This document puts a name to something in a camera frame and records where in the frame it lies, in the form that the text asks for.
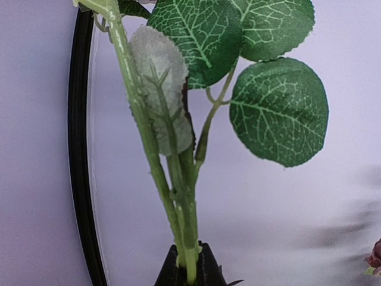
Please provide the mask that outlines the white rose flower stem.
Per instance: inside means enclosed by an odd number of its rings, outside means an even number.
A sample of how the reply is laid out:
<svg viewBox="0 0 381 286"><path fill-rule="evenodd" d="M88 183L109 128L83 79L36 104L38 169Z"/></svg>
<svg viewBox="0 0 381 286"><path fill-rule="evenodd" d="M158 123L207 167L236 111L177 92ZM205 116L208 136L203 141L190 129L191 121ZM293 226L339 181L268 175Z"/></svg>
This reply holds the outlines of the white rose flower stem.
<svg viewBox="0 0 381 286"><path fill-rule="evenodd" d="M311 1L74 1L117 53L127 100L164 205L186 285L197 285L201 247L196 183L211 122L229 106L254 156L295 167L323 149L323 83L286 57L312 31Z"/></svg>

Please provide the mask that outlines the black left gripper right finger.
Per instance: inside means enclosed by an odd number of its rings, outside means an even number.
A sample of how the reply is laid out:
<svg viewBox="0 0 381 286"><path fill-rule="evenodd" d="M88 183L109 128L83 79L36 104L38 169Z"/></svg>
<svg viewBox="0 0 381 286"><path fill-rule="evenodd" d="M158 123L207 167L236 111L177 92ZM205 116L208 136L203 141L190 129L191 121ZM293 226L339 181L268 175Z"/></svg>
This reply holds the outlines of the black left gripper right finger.
<svg viewBox="0 0 381 286"><path fill-rule="evenodd" d="M208 243L198 241L201 247L197 262L198 286L227 286L222 271Z"/></svg>

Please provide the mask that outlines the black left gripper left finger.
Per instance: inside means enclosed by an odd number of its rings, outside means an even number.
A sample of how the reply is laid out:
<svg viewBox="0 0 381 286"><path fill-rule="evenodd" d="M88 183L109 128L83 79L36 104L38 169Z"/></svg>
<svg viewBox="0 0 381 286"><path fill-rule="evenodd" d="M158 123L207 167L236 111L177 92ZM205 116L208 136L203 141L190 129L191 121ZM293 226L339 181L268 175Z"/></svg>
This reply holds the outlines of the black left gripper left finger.
<svg viewBox="0 0 381 286"><path fill-rule="evenodd" d="M163 266L154 286L184 286L186 285L186 269L177 266L177 247L173 244L167 253Z"/></svg>

